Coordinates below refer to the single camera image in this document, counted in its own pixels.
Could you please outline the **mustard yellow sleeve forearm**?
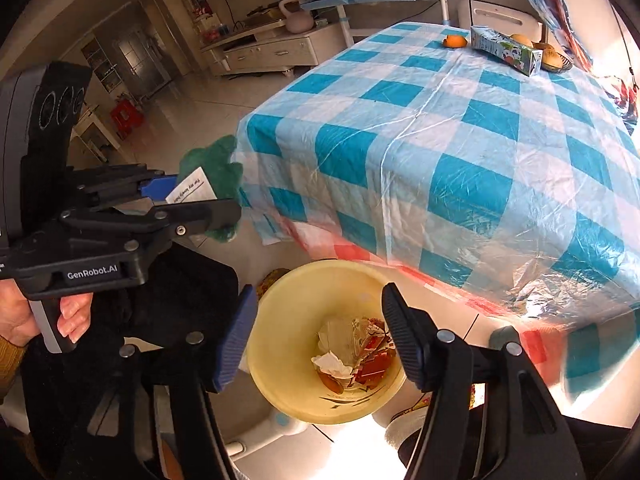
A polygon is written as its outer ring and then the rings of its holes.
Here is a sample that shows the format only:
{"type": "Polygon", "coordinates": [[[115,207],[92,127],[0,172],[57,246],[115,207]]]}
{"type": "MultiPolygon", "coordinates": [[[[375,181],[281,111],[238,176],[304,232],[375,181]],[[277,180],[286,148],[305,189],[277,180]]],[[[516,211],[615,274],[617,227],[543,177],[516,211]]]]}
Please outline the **mustard yellow sleeve forearm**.
{"type": "Polygon", "coordinates": [[[12,388],[24,354],[24,347],[17,347],[3,337],[0,338],[0,400],[12,388]]]}

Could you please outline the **person's left hand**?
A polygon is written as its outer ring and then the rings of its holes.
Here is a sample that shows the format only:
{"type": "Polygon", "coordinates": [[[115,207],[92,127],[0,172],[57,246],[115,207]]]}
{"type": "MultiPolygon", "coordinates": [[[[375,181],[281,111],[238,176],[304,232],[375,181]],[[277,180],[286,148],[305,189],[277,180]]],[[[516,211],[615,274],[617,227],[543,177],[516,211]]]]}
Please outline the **person's left hand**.
{"type": "MultiPolygon", "coordinates": [[[[58,330],[74,344],[90,326],[91,303],[91,294],[61,299],[58,330]]],[[[27,299],[13,280],[0,283],[0,330],[1,337],[17,347],[26,346],[40,333],[27,299]]]]}

